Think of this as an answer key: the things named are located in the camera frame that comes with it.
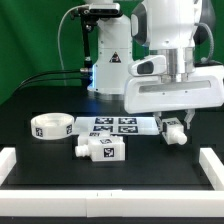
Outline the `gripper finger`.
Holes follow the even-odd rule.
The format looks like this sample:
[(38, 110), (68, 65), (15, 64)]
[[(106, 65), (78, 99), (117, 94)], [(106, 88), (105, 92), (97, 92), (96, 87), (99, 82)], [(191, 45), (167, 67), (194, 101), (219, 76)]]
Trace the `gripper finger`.
[(190, 129), (190, 127), (191, 127), (191, 121), (192, 121), (194, 115), (195, 115), (195, 110), (194, 109), (188, 109), (186, 111), (186, 116), (184, 118), (184, 121), (186, 123), (186, 128), (187, 129)]
[(162, 113), (161, 112), (154, 112), (153, 117), (157, 123), (158, 131), (162, 132), (163, 131), (163, 122), (162, 122)]

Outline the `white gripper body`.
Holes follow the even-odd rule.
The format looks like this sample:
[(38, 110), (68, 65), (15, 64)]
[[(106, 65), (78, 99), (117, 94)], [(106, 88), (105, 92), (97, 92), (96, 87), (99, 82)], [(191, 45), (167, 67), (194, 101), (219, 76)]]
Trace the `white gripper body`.
[(129, 114), (218, 107), (224, 103), (224, 66), (197, 67), (183, 82), (160, 76), (130, 78), (124, 108)]

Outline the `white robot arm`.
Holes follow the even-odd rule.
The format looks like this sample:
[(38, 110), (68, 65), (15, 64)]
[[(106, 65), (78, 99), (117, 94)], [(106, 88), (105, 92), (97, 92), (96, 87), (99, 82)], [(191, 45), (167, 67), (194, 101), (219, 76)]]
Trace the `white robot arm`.
[(124, 99), (130, 114), (224, 104), (224, 66), (196, 67), (203, 0), (143, 0), (127, 18), (99, 20), (94, 94)]

